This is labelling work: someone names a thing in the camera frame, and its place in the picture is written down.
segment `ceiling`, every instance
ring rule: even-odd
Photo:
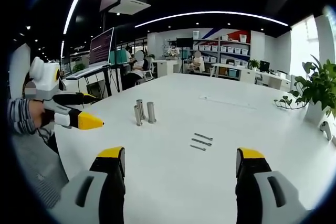
[[[72,16],[68,32],[63,35],[66,18],[73,0],[25,0],[27,12],[18,23],[14,34],[14,44],[28,42],[37,56],[49,59],[60,58],[60,45],[65,41],[64,55],[74,53],[74,48],[84,46],[89,50],[91,36],[102,32],[103,13],[99,12],[100,0],[79,0]],[[106,14],[106,28],[120,26],[117,41],[131,41],[145,37],[147,31],[165,31],[169,29],[218,27],[260,31],[278,37],[289,31],[290,27],[266,20],[232,14],[204,14],[176,17],[151,23],[139,28],[134,25],[153,19],[189,12],[221,10],[243,12],[266,16],[289,24],[297,23],[308,15],[319,15],[323,6],[332,0],[147,0],[151,5],[134,15]]]

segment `person's hand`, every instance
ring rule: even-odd
[[[40,128],[42,125],[42,114],[45,112],[44,105],[39,101],[29,102],[29,112],[32,116],[36,128]]]

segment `curved led light strip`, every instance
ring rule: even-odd
[[[277,21],[277,20],[272,19],[272,18],[259,16],[259,15],[254,15],[254,14],[249,14],[249,13],[224,12],[224,11],[220,11],[220,10],[211,10],[211,11],[207,11],[207,12],[182,13],[182,14],[172,15],[172,16],[168,16],[168,17],[158,18],[158,19],[155,19],[155,20],[152,20],[152,21],[148,21],[148,22],[136,25],[135,28],[140,27],[140,26],[144,26],[144,25],[156,22],[156,21],[168,19],[168,18],[175,18],[175,17],[181,17],[181,16],[195,15],[195,14],[236,14],[236,15],[243,15],[243,16],[249,16],[249,17],[254,17],[254,18],[261,18],[261,19],[265,19],[265,20],[268,20],[268,21],[272,21],[272,22],[281,24],[283,26],[288,26],[288,24],[286,24],[286,23]]]
[[[69,24],[70,24],[70,20],[71,20],[71,17],[73,15],[73,12],[75,11],[75,8],[76,8],[76,5],[77,5],[78,1],[79,0],[73,0],[72,1],[72,5],[71,5],[69,13],[68,13],[67,21],[65,22],[65,26],[64,26],[64,31],[63,31],[64,35],[67,34],[68,27],[69,27]],[[63,58],[63,49],[64,49],[64,41],[62,41],[62,44],[61,44],[61,59]]]

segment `seated person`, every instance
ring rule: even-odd
[[[149,68],[148,61],[144,58],[143,50],[135,53],[135,61],[133,62],[132,71],[122,78],[122,90],[135,86],[135,83],[144,77],[144,71]]]
[[[193,62],[190,64],[191,70],[194,70],[193,66],[199,67],[200,72],[205,71],[204,60],[200,51],[197,51],[194,55]]]

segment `monitor screen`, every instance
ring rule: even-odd
[[[90,64],[108,62],[114,27],[93,38],[90,46]]]

